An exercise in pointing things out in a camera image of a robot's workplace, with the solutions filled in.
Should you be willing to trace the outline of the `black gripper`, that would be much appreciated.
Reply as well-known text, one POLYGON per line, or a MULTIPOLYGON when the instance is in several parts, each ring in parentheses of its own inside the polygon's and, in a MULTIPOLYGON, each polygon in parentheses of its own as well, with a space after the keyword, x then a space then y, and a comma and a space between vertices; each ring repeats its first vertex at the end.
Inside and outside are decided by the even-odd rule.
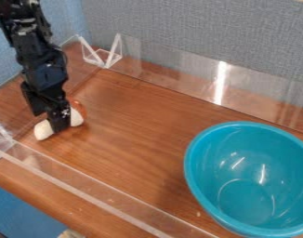
POLYGON ((63 85, 68 80, 67 56, 38 31, 19 33, 19 63, 23 66, 22 92, 35 116, 47 112, 54 133, 71 126, 71 105, 63 85))

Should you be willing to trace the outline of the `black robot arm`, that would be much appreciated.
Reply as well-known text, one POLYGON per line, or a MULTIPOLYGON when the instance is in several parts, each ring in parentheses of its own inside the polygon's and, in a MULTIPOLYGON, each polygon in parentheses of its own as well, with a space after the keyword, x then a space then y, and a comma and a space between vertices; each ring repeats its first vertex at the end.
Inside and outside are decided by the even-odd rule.
POLYGON ((22 92, 35 116, 56 134, 71 126, 71 104, 63 85, 68 80, 67 56, 51 42, 52 32, 40 0, 0 0, 0 29, 22 65, 22 92))

